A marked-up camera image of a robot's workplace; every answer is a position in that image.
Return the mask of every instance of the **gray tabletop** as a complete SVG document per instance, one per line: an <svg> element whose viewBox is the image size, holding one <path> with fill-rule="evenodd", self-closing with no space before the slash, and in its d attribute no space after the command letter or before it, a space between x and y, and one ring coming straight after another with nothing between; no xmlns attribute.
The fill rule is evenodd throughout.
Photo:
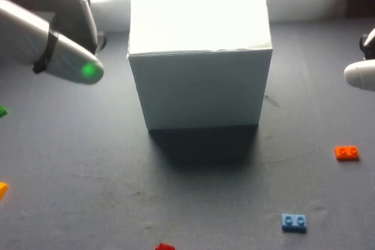
<svg viewBox="0 0 375 250"><path fill-rule="evenodd" d="M373 26L271 26L257 130L149 133L125 34L94 86L0 62L0 249L374 249L375 93L343 79ZM338 163L339 145L361 161ZM306 214L307 234L281 213Z"/></svg>

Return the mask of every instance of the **orange lego brick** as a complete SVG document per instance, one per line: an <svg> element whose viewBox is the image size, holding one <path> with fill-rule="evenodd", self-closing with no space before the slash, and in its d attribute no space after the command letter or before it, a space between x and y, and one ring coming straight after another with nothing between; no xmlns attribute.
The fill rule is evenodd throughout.
<svg viewBox="0 0 375 250"><path fill-rule="evenodd" d="M4 194L6 193L7 189L8 189L8 185L7 184L0 183L0 200L2 199L2 197L4 196Z"/></svg>
<svg viewBox="0 0 375 250"><path fill-rule="evenodd" d="M338 161L358 160L359 152L356 146L337 146L335 155Z"/></svg>

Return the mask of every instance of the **white box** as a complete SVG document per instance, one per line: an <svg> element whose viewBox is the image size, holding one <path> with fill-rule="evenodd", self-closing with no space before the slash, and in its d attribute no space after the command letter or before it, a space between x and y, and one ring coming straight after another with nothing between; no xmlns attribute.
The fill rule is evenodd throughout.
<svg viewBox="0 0 375 250"><path fill-rule="evenodd" d="M258 124L271 54L265 0L132 0L128 56L149 130Z"/></svg>

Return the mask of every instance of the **red lego brick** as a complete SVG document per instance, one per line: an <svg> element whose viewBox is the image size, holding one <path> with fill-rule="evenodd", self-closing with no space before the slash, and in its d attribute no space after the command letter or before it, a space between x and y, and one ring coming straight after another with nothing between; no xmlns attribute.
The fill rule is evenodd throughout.
<svg viewBox="0 0 375 250"><path fill-rule="evenodd" d="M174 246L160 243L159 246L156 246L155 250L176 250Z"/></svg>
<svg viewBox="0 0 375 250"><path fill-rule="evenodd" d="M359 152L356 146L337 146L335 155L338 161L358 161Z"/></svg>

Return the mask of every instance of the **green lego brick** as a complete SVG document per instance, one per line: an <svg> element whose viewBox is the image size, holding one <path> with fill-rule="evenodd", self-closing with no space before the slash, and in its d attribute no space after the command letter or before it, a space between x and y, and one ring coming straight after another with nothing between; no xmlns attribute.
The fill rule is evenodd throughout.
<svg viewBox="0 0 375 250"><path fill-rule="evenodd" d="M6 108L3 105L0 105L0 118L2 118L7 113L8 112L6 111Z"/></svg>

